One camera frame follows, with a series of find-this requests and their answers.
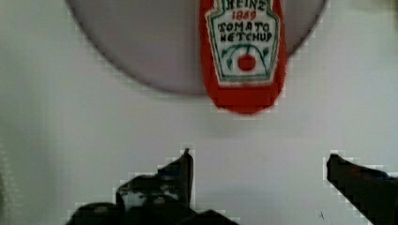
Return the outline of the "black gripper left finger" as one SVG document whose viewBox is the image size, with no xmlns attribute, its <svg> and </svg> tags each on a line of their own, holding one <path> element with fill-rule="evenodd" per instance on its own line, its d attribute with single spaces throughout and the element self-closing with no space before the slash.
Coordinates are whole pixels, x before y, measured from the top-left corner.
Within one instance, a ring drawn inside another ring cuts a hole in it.
<svg viewBox="0 0 398 225">
<path fill-rule="evenodd" d="M 190 208 L 193 157 L 189 149 L 150 175 L 121 185 L 115 202 L 79 207 L 65 225 L 238 225 L 214 210 Z"/>
</svg>

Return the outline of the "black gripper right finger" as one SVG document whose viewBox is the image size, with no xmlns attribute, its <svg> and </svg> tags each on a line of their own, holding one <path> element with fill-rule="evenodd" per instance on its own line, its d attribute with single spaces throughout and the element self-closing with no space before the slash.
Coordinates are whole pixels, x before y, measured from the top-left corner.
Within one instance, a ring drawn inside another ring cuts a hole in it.
<svg viewBox="0 0 398 225">
<path fill-rule="evenodd" d="M 327 180 L 373 225 L 397 225 L 397 178 L 349 162 L 337 154 L 327 161 Z"/>
</svg>

